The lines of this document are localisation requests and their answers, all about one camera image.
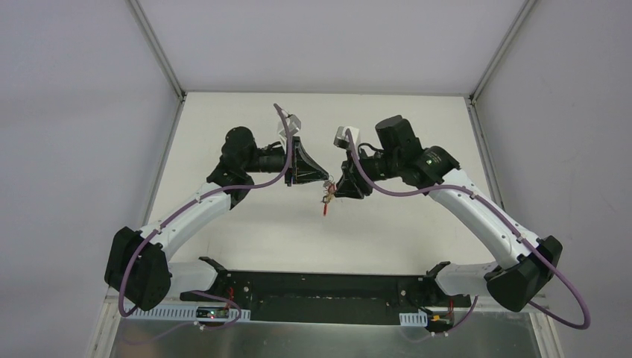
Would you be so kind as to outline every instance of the gray floor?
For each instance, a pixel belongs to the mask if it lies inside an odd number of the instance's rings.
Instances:
[[[125,320],[119,335],[142,341],[176,324]],[[415,342],[427,334],[418,327],[343,324],[247,323],[203,333],[185,326],[148,345],[117,339],[111,358],[540,357],[528,314],[473,313],[449,337]]]

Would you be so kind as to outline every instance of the black base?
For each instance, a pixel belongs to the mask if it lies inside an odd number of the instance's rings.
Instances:
[[[250,310],[252,321],[399,325],[400,313],[420,307],[469,307],[469,296],[444,295],[433,280],[421,276],[302,274],[227,271],[214,260],[218,278],[206,291],[233,298]],[[212,301],[184,292],[183,301]]]

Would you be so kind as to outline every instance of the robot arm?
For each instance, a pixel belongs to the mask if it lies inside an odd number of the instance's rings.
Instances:
[[[370,195],[373,188],[360,175],[352,158],[345,136],[347,129],[353,138],[358,134],[355,128],[339,128],[336,134],[334,144],[347,149],[347,160],[342,163],[343,174],[335,196],[362,199]],[[379,181],[399,177],[408,185],[429,189],[424,194],[461,220],[496,259],[494,263],[481,265],[441,263],[430,271],[436,284],[447,295],[491,295],[508,310],[520,311],[552,278],[550,270],[522,241],[527,239],[537,244],[537,250],[553,266],[557,266],[561,255],[561,244],[553,236],[540,239],[493,204],[447,151],[437,146],[423,148],[408,120],[401,116],[385,119],[376,125],[376,131],[382,149],[376,149],[372,156],[361,149],[364,143],[355,149],[368,178]],[[433,186],[448,189],[432,190]]]
[[[305,152],[300,138],[295,136],[300,129],[299,119],[291,115],[288,121],[292,141],[285,184],[291,186],[327,180],[329,174]],[[246,127],[233,128],[225,140],[220,163],[206,178],[206,183],[179,209],[136,231],[123,227],[114,236],[105,281],[121,291],[127,264],[140,249],[127,276],[124,296],[141,310],[150,310],[165,297],[177,297],[181,292],[209,289],[217,277],[217,271],[211,264],[202,260],[171,263],[171,258],[202,227],[244,200],[254,185],[248,173],[280,173],[285,168],[288,154],[281,142],[257,148],[252,132]],[[227,186],[236,186],[237,189],[219,190]],[[146,239],[151,242],[140,248]]]

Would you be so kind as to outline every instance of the table surface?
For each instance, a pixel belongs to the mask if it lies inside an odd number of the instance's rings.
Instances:
[[[424,147],[439,145],[488,193],[465,102],[458,97],[190,93],[177,126],[150,222],[183,203],[215,168],[226,132],[246,126],[257,145],[278,140],[272,104],[296,114],[309,155],[337,180],[344,151],[332,142],[340,125],[361,130],[379,146],[374,126],[401,114]],[[253,175],[262,183],[274,175]],[[380,182],[397,191],[399,179]],[[450,212],[422,195],[373,193],[362,201],[335,199],[323,217],[322,183],[288,188],[282,181],[252,190],[230,213],[192,237],[172,261],[208,256],[227,269],[356,274],[422,274],[440,261],[485,263],[487,249]]]

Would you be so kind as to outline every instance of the white tabletop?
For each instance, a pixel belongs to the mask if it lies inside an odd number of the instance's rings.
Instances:
[[[445,148],[487,192],[464,100],[457,97],[190,93],[159,184],[150,222],[182,204],[215,168],[226,132],[246,126],[257,145],[278,140],[276,102],[302,121],[301,141],[335,179],[345,159],[333,143],[340,125],[361,130],[379,146],[377,122],[401,114],[424,147]],[[255,174],[255,183],[274,175]],[[412,189],[399,179],[380,182]],[[322,183],[252,190],[235,209],[191,238],[172,261],[200,256],[227,269],[359,274],[422,274],[440,261],[483,263],[487,249],[450,212],[422,195],[392,198],[374,192],[358,201],[335,199],[323,217]]]

